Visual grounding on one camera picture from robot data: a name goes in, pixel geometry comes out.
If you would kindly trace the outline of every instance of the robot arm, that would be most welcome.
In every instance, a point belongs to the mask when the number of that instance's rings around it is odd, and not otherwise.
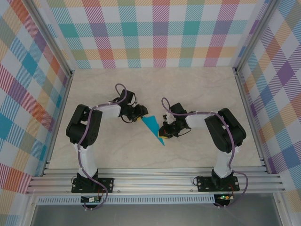
[[[180,103],[170,107],[170,111],[176,114],[186,114]],[[232,145],[230,137],[222,121],[212,114],[192,114],[174,116],[168,113],[163,116],[165,122],[159,130],[159,136],[162,138],[179,137],[183,129],[208,128],[210,135],[216,147],[220,150],[214,169],[212,170],[211,182],[216,190],[221,190],[228,186],[229,181],[233,180],[233,171],[229,167],[232,157]],[[235,144],[235,153],[246,138],[246,132],[227,108],[221,109],[218,114],[223,117],[233,136]]]
[[[129,121],[125,122],[132,123],[148,114],[147,108],[137,103],[135,93],[128,90],[126,92],[125,90],[122,90],[120,97],[115,98],[109,103],[112,104],[102,105],[92,110],[89,129],[84,140],[79,146],[79,150],[78,143],[86,130],[87,120],[91,108],[86,105],[78,105],[66,130],[66,135],[69,137],[70,142],[74,144],[75,150],[80,152],[82,168],[85,169],[85,172],[91,178],[98,181],[99,178],[95,164],[93,144],[97,139],[101,120],[121,117],[122,120],[125,121],[123,117],[126,116]],[[97,189],[98,185],[87,178],[82,169],[79,169],[77,178],[73,180],[71,192],[89,193],[97,192]]]

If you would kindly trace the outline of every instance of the black mounting plate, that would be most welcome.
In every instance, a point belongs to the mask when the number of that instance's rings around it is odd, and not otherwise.
[[[234,176],[231,177],[228,184],[226,184],[222,189],[216,188],[211,177],[197,177],[197,185],[198,192],[232,192],[232,187],[229,185],[233,186],[234,192],[238,192],[240,190],[238,179]]]
[[[108,193],[113,192],[114,178],[97,178],[97,181],[102,183],[107,188]],[[81,187],[76,186],[77,182],[78,182],[78,178],[74,178],[71,193],[98,193],[98,189],[100,189],[100,193],[102,193],[102,191],[105,193],[105,190],[102,187],[100,187],[99,185],[94,186],[93,189],[89,189],[89,190],[81,189],[80,190]]]

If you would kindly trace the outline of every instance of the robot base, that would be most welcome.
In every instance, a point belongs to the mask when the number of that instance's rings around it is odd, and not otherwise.
[[[216,188],[215,184],[212,182],[212,177],[198,177],[197,178],[198,192],[238,192],[239,184],[238,179],[235,176],[232,176],[225,186],[221,188]]]
[[[98,178],[98,172],[96,172],[92,178],[94,180],[97,180],[101,184],[103,184],[107,188],[108,193],[113,192],[114,178]],[[102,193],[105,192],[105,190],[98,184],[94,183],[89,178],[83,177],[79,173],[77,173],[76,178],[74,178],[72,181],[71,192],[72,193]]]

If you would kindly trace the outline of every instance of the blue paper triangle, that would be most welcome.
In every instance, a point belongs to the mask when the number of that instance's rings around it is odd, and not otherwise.
[[[156,138],[165,146],[162,138],[158,137],[158,131],[160,129],[159,124],[157,123],[155,116],[143,117],[142,121],[145,125],[152,131],[152,133],[156,136]]]

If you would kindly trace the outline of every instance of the white ventilation strip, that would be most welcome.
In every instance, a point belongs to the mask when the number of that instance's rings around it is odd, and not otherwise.
[[[39,196],[38,205],[82,205],[81,196]],[[196,204],[215,203],[213,194],[190,195],[114,195],[105,204]]]

